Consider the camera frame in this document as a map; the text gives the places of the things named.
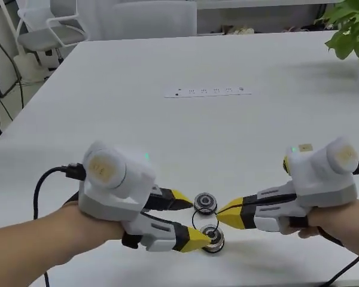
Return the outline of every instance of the wrist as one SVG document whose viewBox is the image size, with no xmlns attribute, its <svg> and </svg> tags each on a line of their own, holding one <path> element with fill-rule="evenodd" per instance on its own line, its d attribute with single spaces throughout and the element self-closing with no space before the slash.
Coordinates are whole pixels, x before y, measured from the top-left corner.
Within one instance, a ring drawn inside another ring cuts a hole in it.
<svg viewBox="0 0 359 287">
<path fill-rule="evenodd" d="M 77 252 L 77 232 L 72 227 L 69 218 L 64 218 L 60 211 L 56 211 L 44 218 L 40 219 L 47 227 L 48 244 L 46 248 L 50 248 L 53 252 L 54 265 L 62 265 L 72 259 Z"/>
</svg>

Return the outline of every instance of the forearm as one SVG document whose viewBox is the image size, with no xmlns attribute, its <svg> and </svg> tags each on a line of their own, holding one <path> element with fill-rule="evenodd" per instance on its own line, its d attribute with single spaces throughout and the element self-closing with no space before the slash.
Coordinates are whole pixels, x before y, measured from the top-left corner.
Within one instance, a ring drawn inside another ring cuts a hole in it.
<svg viewBox="0 0 359 287">
<path fill-rule="evenodd" d="M 72 240 L 53 215 L 0 229 L 0 287 L 29 286 L 69 260 Z"/>
</svg>

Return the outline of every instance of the white motor housing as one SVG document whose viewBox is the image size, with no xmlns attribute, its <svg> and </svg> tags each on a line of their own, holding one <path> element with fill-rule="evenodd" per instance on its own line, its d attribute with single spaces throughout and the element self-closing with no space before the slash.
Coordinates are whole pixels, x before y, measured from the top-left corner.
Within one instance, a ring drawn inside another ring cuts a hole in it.
<svg viewBox="0 0 359 287">
<path fill-rule="evenodd" d="M 79 208 L 99 219 L 132 221 L 144 208 L 156 176 L 141 154 L 126 155 L 93 143 L 83 159 L 86 180 L 79 190 Z"/>
<path fill-rule="evenodd" d="M 352 173 L 358 166 L 358 155 L 344 137 L 318 151 L 311 145 L 289 148 L 287 165 L 301 206 L 338 206 L 357 198 Z"/>
</svg>

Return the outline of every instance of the power strip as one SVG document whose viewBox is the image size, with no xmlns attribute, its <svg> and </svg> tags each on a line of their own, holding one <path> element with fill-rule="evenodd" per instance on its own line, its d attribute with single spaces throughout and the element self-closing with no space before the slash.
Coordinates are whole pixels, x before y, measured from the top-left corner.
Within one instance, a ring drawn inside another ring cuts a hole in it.
<svg viewBox="0 0 359 287">
<path fill-rule="evenodd" d="M 218 97 L 251 94 L 245 87 L 178 88 L 165 94 L 167 99 L 182 97 Z"/>
</svg>

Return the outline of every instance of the finger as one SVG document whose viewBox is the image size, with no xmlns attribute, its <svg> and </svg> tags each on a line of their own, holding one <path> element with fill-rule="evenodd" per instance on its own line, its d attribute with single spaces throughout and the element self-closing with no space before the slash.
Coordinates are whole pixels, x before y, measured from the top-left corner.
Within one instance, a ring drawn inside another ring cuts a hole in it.
<svg viewBox="0 0 359 287">
<path fill-rule="evenodd" d="M 281 233 L 283 235 L 290 235 L 290 234 L 293 234 L 297 231 L 300 231 L 300 228 L 291 228 L 291 227 L 287 227 L 286 229 L 284 230 L 281 230 Z"/>
<path fill-rule="evenodd" d="M 316 227 L 308 227 L 299 231 L 298 236 L 302 239 L 307 239 L 311 236 L 319 235 L 319 231 Z"/>
<path fill-rule="evenodd" d="M 144 209 L 148 210 L 181 210 L 193 207 L 185 195 L 178 190 L 154 186 Z"/>
</svg>

